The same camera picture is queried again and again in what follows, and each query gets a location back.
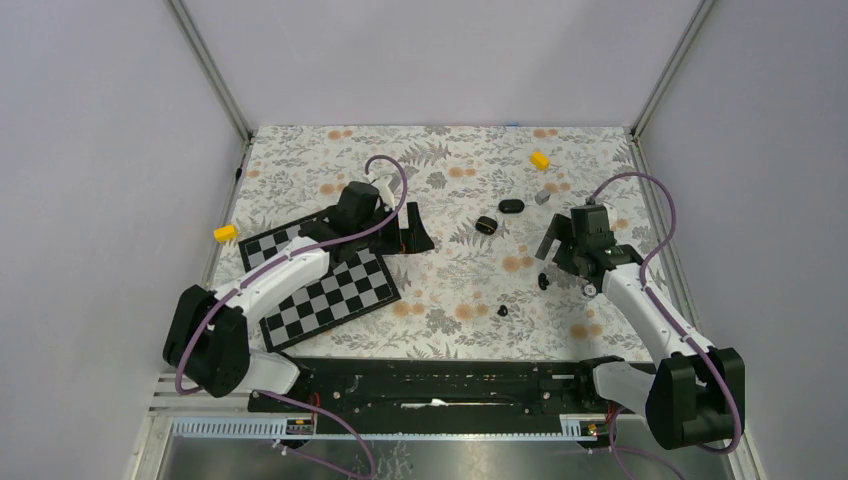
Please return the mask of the black earbud charging case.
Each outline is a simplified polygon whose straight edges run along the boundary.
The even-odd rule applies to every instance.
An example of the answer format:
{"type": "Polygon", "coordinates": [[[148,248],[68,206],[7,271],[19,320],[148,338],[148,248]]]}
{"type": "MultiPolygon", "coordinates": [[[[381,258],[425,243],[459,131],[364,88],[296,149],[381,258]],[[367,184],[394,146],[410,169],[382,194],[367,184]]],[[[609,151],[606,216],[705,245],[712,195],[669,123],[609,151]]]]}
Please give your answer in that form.
{"type": "Polygon", "coordinates": [[[488,216],[480,216],[476,219],[474,223],[474,228],[477,232],[491,236],[498,229],[498,222],[496,219],[488,217],[488,216]]]}

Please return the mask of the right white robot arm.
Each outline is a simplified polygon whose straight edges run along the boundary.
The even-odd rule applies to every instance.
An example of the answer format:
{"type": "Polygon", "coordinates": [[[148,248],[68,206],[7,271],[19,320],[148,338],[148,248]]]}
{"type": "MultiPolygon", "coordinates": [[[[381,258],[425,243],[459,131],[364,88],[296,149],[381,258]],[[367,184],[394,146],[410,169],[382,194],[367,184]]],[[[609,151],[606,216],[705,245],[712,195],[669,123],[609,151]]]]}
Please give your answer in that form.
{"type": "Polygon", "coordinates": [[[584,362],[573,386],[575,402],[597,412],[610,401],[641,416],[667,450],[734,445],[744,432],[745,363],[733,348],[718,348],[698,332],[658,289],[645,260],[620,244],[602,205],[555,214],[536,256],[585,280],[626,318],[647,348],[649,374],[618,357],[584,362]]]}

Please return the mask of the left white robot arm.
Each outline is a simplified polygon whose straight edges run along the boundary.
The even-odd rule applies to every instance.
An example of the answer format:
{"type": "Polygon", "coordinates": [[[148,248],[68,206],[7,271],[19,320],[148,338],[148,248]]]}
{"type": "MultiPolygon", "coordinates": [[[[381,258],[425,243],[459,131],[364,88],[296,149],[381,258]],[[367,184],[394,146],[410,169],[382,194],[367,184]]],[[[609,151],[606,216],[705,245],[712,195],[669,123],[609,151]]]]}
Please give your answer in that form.
{"type": "Polygon", "coordinates": [[[206,289],[187,288],[179,297],[162,357],[195,391],[215,398],[237,389],[270,391],[288,411],[309,401],[310,385],[281,354],[250,347],[248,335],[273,308],[308,286],[325,287],[324,277],[362,251],[378,255],[418,254],[434,243],[419,206],[387,200],[388,191],[354,181],[338,202],[297,224],[277,253],[244,275],[206,289]]]}

